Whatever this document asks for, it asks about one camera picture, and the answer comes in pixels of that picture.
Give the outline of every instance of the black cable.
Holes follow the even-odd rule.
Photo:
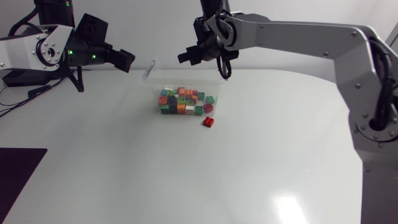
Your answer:
[[[5,90],[7,87],[5,86],[4,88],[2,88],[1,90],[0,90],[0,94],[2,93],[2,91],[3,90]]]
[[[17,32],[17,30],[24,25],[26,22],[29,22],[33,17],[36,16],[36,14],[39,12],[39,8],[36,6],[31,13],[29,13],[27,16],[25,16],[23,19],[21,19],[19,22],[17,22],[15,25],[13,25],[10,29],[10,32],[8,33],[8,36],[13,36]]]
[[[43,93],[45,93],[45,92],[51,90],[53,87],[59,85],[64,79],[65,79],[65,78],[61,78],[57,83],[55,83],[55,84],[53,84],[53,85],[50,85],[50,86],[49,86],[48,88],[46,88],[44,91],[41,91],[41,92],[37,93],[36,95],[31,96],[31,97],[29,97],[28,99],[23,100],[23,101],[21,101],[21,102],[19,102],[19,103],[13,104],[13,105],[15,105],[15,106],[13,106],[12,108],[7,108],[7,109],[4,109],[4,110],[1,110],[0,113],[3,112],[3,111],[6,111],[6,112],[0,114],[0,118],[2,118],[4,115],[10,113],[10,112],[13,111],[14,109],[17,109],[17,108],[19,108],[19,107],[21,107],[21,106],[24,106],[25,104],[27,104],[28,102],[32,101],[34,98],[40,96],[41,94],[43,94]]]
[[[223,0],[220,0],[220,5],[218,6],[218,10],[216,12],[216,25],[217,25],[217,29],[221,32],[221,34],[223,35],[223,37],[225,39],[228,38],[228,31],[224,30],[221,27],[221,12],[223,10]]]
[[[217,57],[217,67],[218,71],[220,72],[221,77],[223,77],[225,80],[228,80],[231,78],[232,75],[232,68],[231,68],[231,63],[228,61],[225,61],[226,69],[227,69],[227,74],[224,73],[223,68],[221,67],[221,57]]]
[[[386,128],[389,121],[391,112],[390,106],[393,103],[394,90],[396,87],[394,85],[396,80],[394,79],[394,71],[392,69],[392,62],[389,53],[375,40],[369,40],[369,43],[371,44],[372,49],[375,50],[376,55],[379,56],[383,66],[382,72],[380,69],[377,70],[377,75],[379,75],[382,88],[377,101],[375,116],[370,125],[374,130],[382,131]]]
[[[39,27],[37,27],[34,24],[31,24],[30,22],[25,22],[24,25],[30,26],[31,28],[35,29],[39,33],[43,33],[43,31]]]
[[[229,15],[229,16],[232,16],[232,14],[230,12],[228,12],[226,9],[222,9],[221,12],[223,12],[223,13]]]

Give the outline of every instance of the black power cord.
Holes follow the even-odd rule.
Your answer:
[[[394,90],[397,88],[394,86],[396,80],[394,78],[391,58],[387,50],[375,40],[369,40],[369,43],[375,53],[374,59],[377,60],[379,58],[382,62],[382,70],[380,67],[376,69],[382,88],[377,101],[375,116],[371,120],[370,125],[375,131],[382,131],[387,127],[389,122],[391,104],[393,104],[394,99]]]
[[[228,12],[226,9],[223,9],[223,0],[220,0],[220,5],[218,6],[218,10],[216,12],[216,25],[217,25],[217,29],[221,32],[221,34],[223,35],[223,37],[225,39],[227,39],[229,37],[228,31],[224,30],[221,27],[221,13],[225,13],[229,16],[232,16],[232,14],[230,12]],[[232,75],[232,68],[231,68],[231,62],[229,60],[225,61],[225,66],[227,69],[227,74],[224,73],[223,68],[221,66],[221,56],[217,57],[217,67],[218,67],[218,71],[221,75],[221,77],[223,77],[225,80],[228,80],[229,78],[231,78]]]
[[[27,16],[25,16],[23,19],[21,19],[19,22],[17,22],[15,25],[13,25],[10,29],[10,32],[8,33],[8,36],[13,36],[17,32],[17,30],[22,26],[22,25],[28,25],[28,23],[33,17],[37,15],[39,12],[39,8],[36,6],[31,13],[29,13]]]
[[[0,118],[2,118],[3,116],[5,116],[6,114],[10,113],[11,111],[13,111],[15,109],[20,108],[21,106],[24,106],[25,104],[27,104],[28,102],[32,101],[34,98],[40,96],[41,94],[51,90],[53,87],[59,85],[64,79],[65,78],[61,78],[57,83],[55,83],[53,85],[45,85],[45,86],[42,86],[40,88],[36,88],[34,90],[29,91],[28,92],[28,99],[23,100],[21,102],[14,103],[14,104],[11,104],[11,105],[5,105],[5,104],[0,103],[0,105],[3,105],[3,106],[12,106],[11,108],[7,108],[7,109],[4,109],[4,110],[1,110],[0,113],[1,112],[3,112],[3,113],[0,114]]]

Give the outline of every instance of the transparent container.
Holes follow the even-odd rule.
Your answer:
[[[217,69],[156,57],[142,76],[160,114],[213,116],[225,81]]]

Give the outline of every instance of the white tabletop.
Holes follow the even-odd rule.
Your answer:
[[[0,147],[49,150],[4,223],[359,223],[361,160],[334,83],[234,70],[206,128],[158,114],[142,73],[85,72],[84,93],[65,80],[0,119]]]

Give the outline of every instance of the teal toy block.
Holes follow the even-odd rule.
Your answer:
[[[162,90],[162,92],[160,93],[161,96],[166,96],[167,90]]]
[[[185,105],[187,105],[187,106],[195,106],[195,104],[193,103],[192,100],[185,101]]]
[[[198,92],[198,100],[205,100],[205,93],[204,92]]]
[[[169,106],[168,105],[161,106],[160,111],[162,112],[162,114],[169,114]]]
[[[173,93],[173,91],[171,91],[171,90],[167,90],[167,92],[166,92],[166,96],[174,96],[174,93]]]
[[[203,114],[203,107],[202,106],[196,106],[195,107],[195,115],[200,116]]]
[[[214,97],[213,96],[207,96],[206,97],[206,103],[214,104]]]
[[[184,97],[178,97],[177,98],[177,104],[185,104],[185,98]]]

